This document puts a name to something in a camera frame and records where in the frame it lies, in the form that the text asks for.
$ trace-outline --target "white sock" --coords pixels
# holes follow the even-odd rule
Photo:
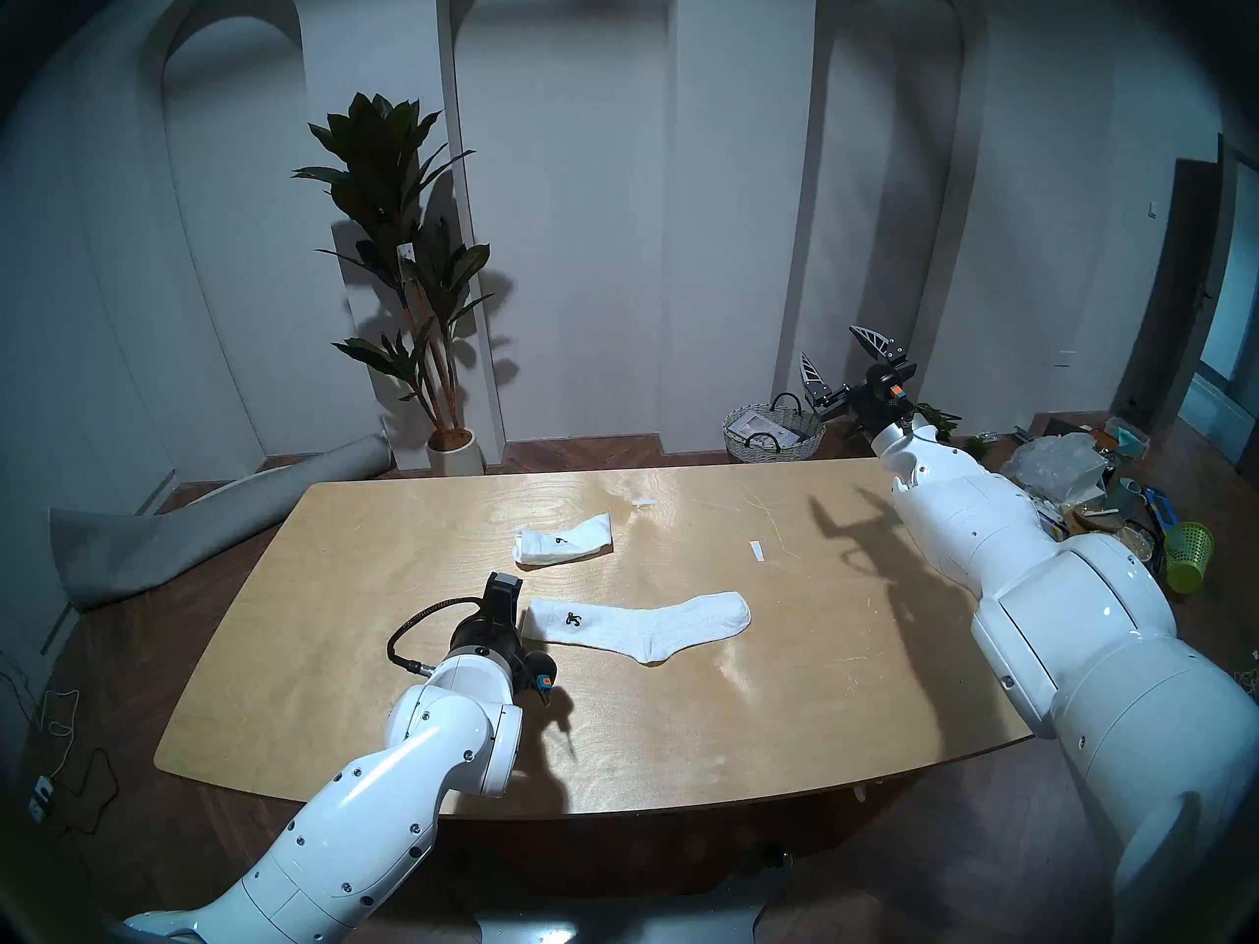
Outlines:
[[[590,646],[658,663],[679,649],[738,636],[752,610],[738,592],[697,595],[663,609],[618,609],[580,602],[534,599],[520,634],[543,642]]]
[[[599,514],[559,534],[521,530],[511,556],[517,565],[555,565],[593,555],[606,544],[612,544],[612,516]]]

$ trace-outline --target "white robotic arm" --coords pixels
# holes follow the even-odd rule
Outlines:
[[[521,710],[512,696],[535,688],[545,700],[555,672],[545,653],[520,648],[519,593],[519,579],[491,575],[485,598],[467,599],[481,612],[460,624],[436,670],[395,657],[393,644],[419,618],[452,603],[399,629],[390,658],[429,680],[394,705],[385,748],[337,772],[218,900],[199,910],[138,914],[127,925],[166,938],[195,935],[205,944],[345,938],[432,848],[448,790],[502,795],[520,744]]]
[[[1058,738],[1113,867],[1115,938],[1139,939],[1250,790],[1259,709],[1176,638],[1158,583],[1119,541],[1054,541],[1026,493],[937,442],[900,388],[913,366],[895,342],[854,335],[880,364],[831,391],[802,356],[815,408],[856,410],[919,550],[978,599],[980,648],[1027,726]]]

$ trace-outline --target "wooden table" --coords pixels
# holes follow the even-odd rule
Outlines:
[[[307,799],[376,750],[418,682],[385,639],[492,570],[533,597],[656,608],[737,590],[752,624],[647,667],[548,647],[553,702],[520,699],[502,799],[458,814],[554,818],[767,799],[912,772],[1026,738],[969,633],[971,595],[932,571],[874,459],[674,467],[311,487],[193,673],[159,768]],[[637,498],[655,503],[635,506]],[[519,527],[612,514],[614,550],[521,571]],[[750,541],[759,541],[757,561]],[[436,663],[470,609],[399,644]]]

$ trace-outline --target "gray rug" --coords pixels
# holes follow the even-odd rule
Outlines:
[[[238,480],[170,514],[48,511],[48,539],[76,609],[103,605],[170,582],[193,565],[271,527],[312,483],[387,471],[389,443],[368,435],[290,467]]]

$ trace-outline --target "power strip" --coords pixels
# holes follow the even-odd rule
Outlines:
[[[48,803],[52,801],[53,783],[44,775],[39,775],[35,790],[30,793],[30,802],[26,803],[26,811],[37,823],[44,821],[44,816],[48,814]]]

